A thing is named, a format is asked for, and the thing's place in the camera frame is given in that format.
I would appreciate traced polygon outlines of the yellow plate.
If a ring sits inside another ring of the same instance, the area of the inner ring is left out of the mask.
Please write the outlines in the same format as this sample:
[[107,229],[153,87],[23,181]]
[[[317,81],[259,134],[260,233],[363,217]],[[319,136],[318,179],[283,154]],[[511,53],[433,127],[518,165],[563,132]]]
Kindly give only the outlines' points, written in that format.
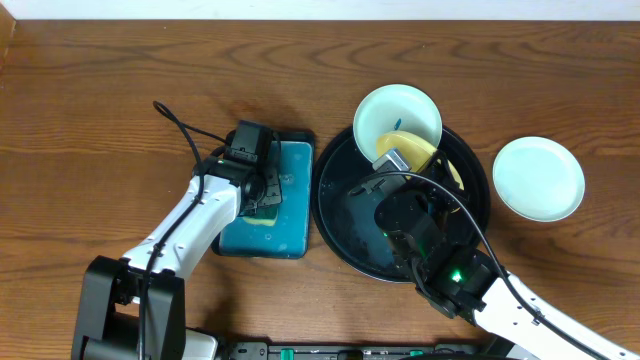
[[437,148],[427,140],[407,131],[391,131],[376,141],[377,155],[381,156],[392,148],[397,148],[409,162],[413,172],[424,170]]

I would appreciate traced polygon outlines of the green yellow sponge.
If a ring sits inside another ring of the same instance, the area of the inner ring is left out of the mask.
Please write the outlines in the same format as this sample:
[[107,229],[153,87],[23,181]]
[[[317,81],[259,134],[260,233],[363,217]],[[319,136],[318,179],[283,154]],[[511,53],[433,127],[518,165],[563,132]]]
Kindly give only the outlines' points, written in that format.
[[254,214],[244,216],[243,220],[250,225],[274,226],[278,218],[277,207],[258,208]]

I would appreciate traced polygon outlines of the mint plate with blue stain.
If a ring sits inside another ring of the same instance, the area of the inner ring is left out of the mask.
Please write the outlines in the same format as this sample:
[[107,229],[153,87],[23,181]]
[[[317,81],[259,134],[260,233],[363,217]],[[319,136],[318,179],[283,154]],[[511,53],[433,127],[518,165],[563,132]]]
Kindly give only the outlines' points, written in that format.
[[422,90],[390,84],[373,90],[360,102],[352,129],[359,151],[374,162],[378,158],[376,142],[381,136],[405,131],[437,147],[443,123],[435,102]]

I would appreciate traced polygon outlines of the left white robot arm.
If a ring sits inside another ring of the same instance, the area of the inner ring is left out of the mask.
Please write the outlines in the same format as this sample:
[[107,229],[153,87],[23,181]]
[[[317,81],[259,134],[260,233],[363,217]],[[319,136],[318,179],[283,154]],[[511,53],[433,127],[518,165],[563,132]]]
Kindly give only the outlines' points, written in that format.
[[237,217],[280,204],[277,166],[210,158],[178,204],[121,258],[96,257],[82,283],[74,359],[213,359],[219,342],[186,326],[185,283]]

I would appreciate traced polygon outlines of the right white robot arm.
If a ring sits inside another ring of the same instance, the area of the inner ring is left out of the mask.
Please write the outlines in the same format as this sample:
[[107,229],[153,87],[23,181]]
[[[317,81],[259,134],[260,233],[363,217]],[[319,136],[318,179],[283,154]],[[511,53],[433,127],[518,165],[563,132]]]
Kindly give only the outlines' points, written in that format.
[[374,221],[417,292],[448,318],[461,317],[538,359],[634,359],[627,350],[554,308],[498,261],[491,247],[455,239],[450,215],[485,242],[451,168],[431,161],[412,173],[385,164],[350,195],[381,191]]

